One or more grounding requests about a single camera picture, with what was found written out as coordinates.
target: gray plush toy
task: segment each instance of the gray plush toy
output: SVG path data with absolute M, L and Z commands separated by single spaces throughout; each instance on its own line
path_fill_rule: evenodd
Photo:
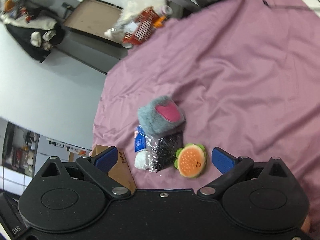
M 185 121 L 182 112 L 169 96 L 156 98 L 139 108 L 138 119 L 148 135 L 163 134 Z

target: hamburger plush toy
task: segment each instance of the hamburger plush toy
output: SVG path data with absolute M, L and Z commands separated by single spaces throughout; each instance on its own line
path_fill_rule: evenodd
M 174 166 L 180 174 L 187 178 L 196 178 L 204 170 L 207 161 L 207 154 L 201 144 L 188 143 L 176 152 L 177 160 Z

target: cardboard box lid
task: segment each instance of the cardboard box lid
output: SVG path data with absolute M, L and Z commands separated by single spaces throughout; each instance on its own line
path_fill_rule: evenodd
M 99 0 L 83 0 L 64 25 L 108 40 L 104 32 L 119 19 L 121 9 Z

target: snack package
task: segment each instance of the snack package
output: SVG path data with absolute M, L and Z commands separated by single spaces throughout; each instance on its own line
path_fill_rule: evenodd
M 133 33 L 136 30 L 133 24 L 134 20 L 145 8 L 153 7 L 155 10 L 160 10 L 165 5 L 166 0 L 126 0 L 123 2 L 123 9 L 119 19 L 104 35 L 109 40 L 122 44 L 122 39 L 126 34 L 126 30 L 124 30 L 126 25 L 131 25 L 129 29 Z M 123 46 L 128 49 L 132 47 L 130 43 L 123 43 Z
M 162 138 L 147 136 L 148 166 L 150 172 L 161 171 L 174 164 L 176 151 L 183 147 L 182 131 Z
M 138 125 L 134 130 L 134 152 L 139 152 L 146 149 L 146 133 L 141 125 Z

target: purple bed sheet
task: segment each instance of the purple bed sheet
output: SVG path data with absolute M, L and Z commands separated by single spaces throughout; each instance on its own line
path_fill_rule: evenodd
M 305 6 L 301 0 L 266 0 Z M 94 121 L 94 144 L 125 151 L 138 188 L 193 188 L 167 168 L 134 167 L 137 109 L 170 95 L 186 115 L 184 143 L 216 146 L 255 161 L 281 157 L 307 193 L 312 230 L 320 222 L 320 19 L 270 9 L 262 0 L 226 0 L 172 19 L 109 73 Z

